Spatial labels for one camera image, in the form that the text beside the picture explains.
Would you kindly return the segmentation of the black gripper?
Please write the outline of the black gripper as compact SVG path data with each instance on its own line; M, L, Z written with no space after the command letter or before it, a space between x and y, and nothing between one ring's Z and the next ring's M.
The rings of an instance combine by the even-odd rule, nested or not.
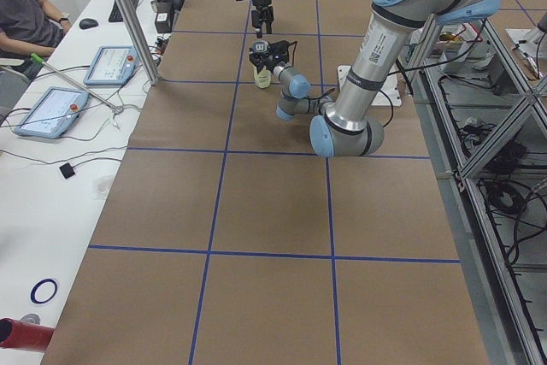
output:
M258 73L260 73L263 69L266 69L267 71L272 73L274 71L274 68L277 66L274 66L273 62L270 60L269 51L256 52L251 50L249 53L249 59Z
M257 38L263 37L262 23L265 24L266 34L273 33L274 10L272 0L251 0L254 10L251 12L251 19Z

